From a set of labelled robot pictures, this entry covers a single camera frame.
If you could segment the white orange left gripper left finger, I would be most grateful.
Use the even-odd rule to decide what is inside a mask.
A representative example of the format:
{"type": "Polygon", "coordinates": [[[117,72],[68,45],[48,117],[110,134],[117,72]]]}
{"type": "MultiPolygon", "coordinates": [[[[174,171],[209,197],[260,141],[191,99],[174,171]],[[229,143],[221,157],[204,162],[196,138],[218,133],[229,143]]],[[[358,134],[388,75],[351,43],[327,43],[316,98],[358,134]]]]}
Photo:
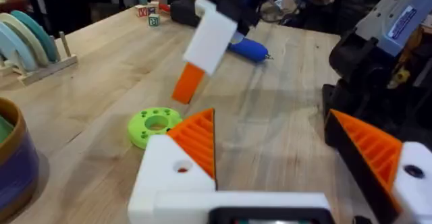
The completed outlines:
{"type": "Polygon", "coordinates": [[[195,113],[147,142],[128,203],[130,223],[155,223],[164,192],[215,191],[215,110],[195,113]]]}

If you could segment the white orange left gripper right finger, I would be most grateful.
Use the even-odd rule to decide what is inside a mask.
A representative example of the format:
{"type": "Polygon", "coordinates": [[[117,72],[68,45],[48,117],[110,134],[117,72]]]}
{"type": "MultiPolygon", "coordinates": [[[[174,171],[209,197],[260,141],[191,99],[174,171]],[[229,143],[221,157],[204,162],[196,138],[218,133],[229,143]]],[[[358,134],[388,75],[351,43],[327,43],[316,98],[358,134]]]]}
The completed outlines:
{"type": "Polygon", "coordinates": [[[339,152],[379,223],[431,222],[431,150],[332,109],[325,142],[339,152]]]}

